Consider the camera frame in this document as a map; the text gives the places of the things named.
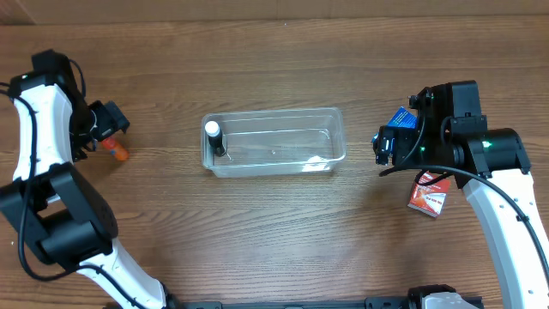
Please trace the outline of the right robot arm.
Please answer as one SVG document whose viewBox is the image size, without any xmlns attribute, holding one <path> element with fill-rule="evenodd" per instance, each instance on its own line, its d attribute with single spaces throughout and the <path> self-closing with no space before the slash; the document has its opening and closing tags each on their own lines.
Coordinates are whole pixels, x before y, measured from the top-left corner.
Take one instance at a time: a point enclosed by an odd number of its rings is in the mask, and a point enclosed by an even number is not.
<svg viewBox="0 0 549 309">
<path fill-rule="evenodd" d="M 412 128 L 383 125 L 373 137 L 382 176 L 416 170 L 455 179 L 488 244 L 506 308 L 548 306 L 548 238 L 527 150 L 510 128 L 491 130 L 475 81 L 426 87 L 409 98 Z"/>
</svg>

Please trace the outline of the black bottle white cap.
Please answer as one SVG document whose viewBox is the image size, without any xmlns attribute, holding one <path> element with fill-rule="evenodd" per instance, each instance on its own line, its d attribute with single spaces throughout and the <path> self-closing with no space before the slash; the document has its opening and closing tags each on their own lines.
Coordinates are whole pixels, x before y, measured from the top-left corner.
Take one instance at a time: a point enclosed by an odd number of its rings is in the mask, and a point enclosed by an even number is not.
<svg viewBox="0 0 549 309">
<path fill-rule="evenodd" d="M 208 143 L 213 153 L 219 157 L 226 154 L 226 141 L 220 125 L 215 121 L 208 121 L 204 125 Z"/>
</svg>

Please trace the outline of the blue box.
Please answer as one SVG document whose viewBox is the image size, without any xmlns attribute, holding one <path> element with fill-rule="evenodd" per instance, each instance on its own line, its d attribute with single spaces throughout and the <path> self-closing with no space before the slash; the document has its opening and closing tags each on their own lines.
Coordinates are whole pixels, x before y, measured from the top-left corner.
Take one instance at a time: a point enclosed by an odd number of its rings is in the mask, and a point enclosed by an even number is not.
<svg viewBox="0 0 549 309">
<path fill-rule="evenodd" d="M 415 129 L 417 125 L 417 117 L 401 106 L 391 120 L 387 123 L 388 127 L 399 127 L 407 129 Z"/>
</svg>

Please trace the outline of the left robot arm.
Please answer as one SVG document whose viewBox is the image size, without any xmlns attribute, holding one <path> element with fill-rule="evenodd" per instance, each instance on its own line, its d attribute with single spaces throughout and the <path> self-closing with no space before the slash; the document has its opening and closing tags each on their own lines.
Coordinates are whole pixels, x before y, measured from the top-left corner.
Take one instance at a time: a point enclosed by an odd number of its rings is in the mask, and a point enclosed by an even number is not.
<svg viewBox="0 0 549 309">
<path fill-rule="evenodd" d="M 32 64 L 1 91 L 20 122 L 18 164 L 1 189 L 1 212 L 18 233 L 21 267 L 41 282 L 83 275 L 121 308 L 179 307 L 124 249 L 110 205 L 75 168 L 129 120 L 112 101 L 86 102 L 85 82 L 75 77 L 81 69 L 66 55 L 46 50 Z"/>
</svg>

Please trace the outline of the orange bottle white cap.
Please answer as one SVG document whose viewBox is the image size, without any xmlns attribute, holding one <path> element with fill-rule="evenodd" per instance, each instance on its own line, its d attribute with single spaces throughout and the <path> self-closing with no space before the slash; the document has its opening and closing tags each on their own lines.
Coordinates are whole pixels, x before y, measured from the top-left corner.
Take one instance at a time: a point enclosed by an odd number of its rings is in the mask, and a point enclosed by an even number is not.
<svg viewBox="0 0 549 309">
<path fill-rule="evenodd" d="M 101 145 L 106 148 L 118 161 L 126 161 L 130 157 L 130 153 L 112 136 L 104 139 L 101 142 Z"/>
</svg>

